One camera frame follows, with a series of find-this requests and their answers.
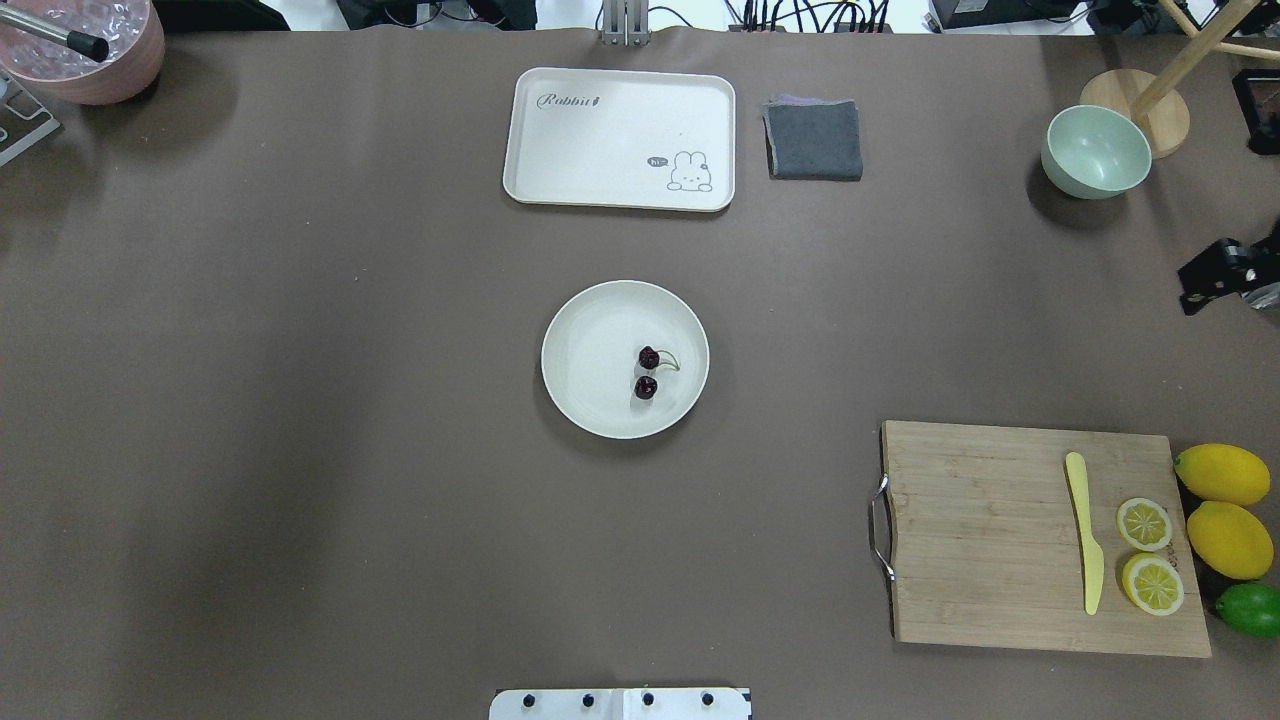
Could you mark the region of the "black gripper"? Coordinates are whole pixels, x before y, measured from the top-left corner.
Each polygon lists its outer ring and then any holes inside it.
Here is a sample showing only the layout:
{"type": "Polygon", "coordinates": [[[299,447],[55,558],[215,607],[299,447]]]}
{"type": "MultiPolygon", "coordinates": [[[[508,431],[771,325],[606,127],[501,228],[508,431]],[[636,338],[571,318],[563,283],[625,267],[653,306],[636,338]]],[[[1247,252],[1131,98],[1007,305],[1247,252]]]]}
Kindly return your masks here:
{"type": "Polygon", "coordinates": [[[1217,240],[1184,264],[1178,270],[1178,279],[1181,310],[1194,316],[1216,299],[1256,287],[1254,252],[1235,240],[1217,240]]]}

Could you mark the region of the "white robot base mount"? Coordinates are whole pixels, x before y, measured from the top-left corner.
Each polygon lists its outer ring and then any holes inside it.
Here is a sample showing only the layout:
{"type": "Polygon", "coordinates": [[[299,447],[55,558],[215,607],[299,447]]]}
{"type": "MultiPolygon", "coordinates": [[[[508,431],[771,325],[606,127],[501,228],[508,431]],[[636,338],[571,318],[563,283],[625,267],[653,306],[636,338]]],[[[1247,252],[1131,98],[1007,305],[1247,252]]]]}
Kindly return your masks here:
{"type": "Polygon", "coordinates": [[[750,691],[733,687],[508,689],[489,719],[751,719],[750,691]]]}

